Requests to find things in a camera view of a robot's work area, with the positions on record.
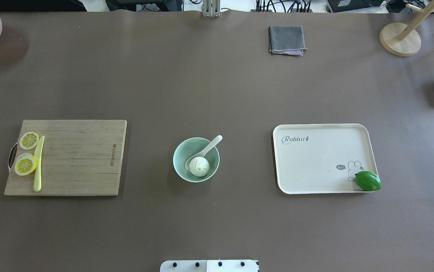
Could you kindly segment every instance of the green bowl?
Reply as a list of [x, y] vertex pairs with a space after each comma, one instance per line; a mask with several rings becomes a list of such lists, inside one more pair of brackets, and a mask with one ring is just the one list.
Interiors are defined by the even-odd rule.
[[174, 168], [182, 179], [190, 182], [202, 182], [210, 179], [215, 174], [220, 163], [217, 147], [212, 148], [204, 157], [209, 161], [209, 172], [205, 176], [197, 177], [185, 170], [186, 160], [202, 151], [209, 143], [210, 141], [207, 139], [195, 137], [187, 139], [177, 146], [174, 153]]

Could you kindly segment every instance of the ceramic spoon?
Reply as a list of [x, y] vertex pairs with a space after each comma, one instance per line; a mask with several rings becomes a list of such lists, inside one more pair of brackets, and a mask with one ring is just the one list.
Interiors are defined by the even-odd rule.
[[220, 141], [222, 141], [222, 135], [215, 137], [215, 139], [213, 139], [202, 151], [191, 156], [185, 162], [185, 170], [190, 171], [190, 162], [196, 157], [204, 157], [205, 154], [207, 154], [212, 148], [214, 148], [214, 146], [216, 146]]

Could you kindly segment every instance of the white tray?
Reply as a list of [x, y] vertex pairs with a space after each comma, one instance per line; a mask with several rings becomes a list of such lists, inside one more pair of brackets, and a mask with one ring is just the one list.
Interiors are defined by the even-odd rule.
[[363, 193], [355, 174], [378, 174], [368, 131], [360, 124], [279, 125], [273, 140], [284, 193]]

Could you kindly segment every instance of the folded towel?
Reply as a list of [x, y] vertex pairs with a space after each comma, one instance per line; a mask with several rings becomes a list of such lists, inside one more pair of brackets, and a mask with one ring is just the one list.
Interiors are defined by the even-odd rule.
[[269, 53], [302, 56], [305, 49], [302, 26], [269, 27]]

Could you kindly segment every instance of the rabbit illustration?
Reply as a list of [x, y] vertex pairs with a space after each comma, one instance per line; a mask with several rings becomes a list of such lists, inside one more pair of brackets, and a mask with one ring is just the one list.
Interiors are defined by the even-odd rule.
[[348, 162], [348, 180], [354, 181], [355, 174], [363, 171], [362, 163], [360, 161], [349, 161]]

